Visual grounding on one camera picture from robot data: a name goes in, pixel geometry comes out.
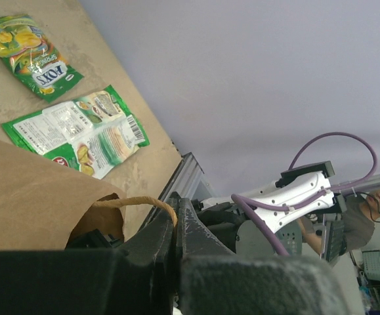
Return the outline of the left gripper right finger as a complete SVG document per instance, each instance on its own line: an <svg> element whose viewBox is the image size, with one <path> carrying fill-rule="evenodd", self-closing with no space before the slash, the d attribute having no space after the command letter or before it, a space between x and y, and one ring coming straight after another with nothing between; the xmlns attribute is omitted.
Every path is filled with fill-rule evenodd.
<svg viewBox="0 0 380 315"><path fill-rule="evenodd" d="M246 259L201 223L189 199L177 215L182 314L351 314L328 263L305 255Z"/></svg>

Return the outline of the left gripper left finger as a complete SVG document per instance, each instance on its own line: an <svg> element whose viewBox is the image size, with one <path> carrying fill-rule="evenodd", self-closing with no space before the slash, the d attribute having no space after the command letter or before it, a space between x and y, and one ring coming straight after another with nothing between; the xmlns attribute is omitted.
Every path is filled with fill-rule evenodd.
<svg viewBox="0 0 380 315"><path fill-rule="evenodd" d="M0 314L170 314L172 236L160 214L115 249L0 251Z"/></svg>

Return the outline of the brown paper bag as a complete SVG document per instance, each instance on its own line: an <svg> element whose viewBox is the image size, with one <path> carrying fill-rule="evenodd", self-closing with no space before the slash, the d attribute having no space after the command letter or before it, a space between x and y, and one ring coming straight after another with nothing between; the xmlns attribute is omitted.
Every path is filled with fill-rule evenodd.
<svg viewBox="0 0 380 315"><path fill-rule="evenodd" d="M112 184L0 140L0 251L64 249L88 213L144 204L177 223L163 201L127 198Z"/></svg>

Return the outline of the green white chips bag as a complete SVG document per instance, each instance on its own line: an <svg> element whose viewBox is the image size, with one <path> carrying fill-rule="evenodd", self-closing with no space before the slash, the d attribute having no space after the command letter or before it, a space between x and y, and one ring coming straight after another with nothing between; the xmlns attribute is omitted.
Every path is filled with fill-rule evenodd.
<svg viewBox="0 0 380 315"><path fill-rule="evenodd" d="M19 148L103 179L150 141L111 86L2 124Z"/></svg>

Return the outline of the green Fox's candy bag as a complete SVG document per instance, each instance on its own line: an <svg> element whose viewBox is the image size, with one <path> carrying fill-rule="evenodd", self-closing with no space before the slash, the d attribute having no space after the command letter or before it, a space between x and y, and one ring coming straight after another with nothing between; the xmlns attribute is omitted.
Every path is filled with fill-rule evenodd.
<svg viewBox="0 0 380 315"><path fill-rule="evenodd" d="M83 79L28 14L0 17L0 59L15 78L46 102Z"/></svg>

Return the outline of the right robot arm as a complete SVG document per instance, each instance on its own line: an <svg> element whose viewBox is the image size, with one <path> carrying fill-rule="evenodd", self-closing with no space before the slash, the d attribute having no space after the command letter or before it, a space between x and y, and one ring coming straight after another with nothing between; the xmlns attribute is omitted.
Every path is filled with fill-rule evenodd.
<svg viewBox="0 0 380 315"><path fill-rule="evenodd" d="M259 191L233 194L228 198L194 201L202 213L237 207L254 223L279 255L290 255L278 233L305 215L343 214L345 197L335 192L329 177L335 174L330 161L296 167Z"/></svg>

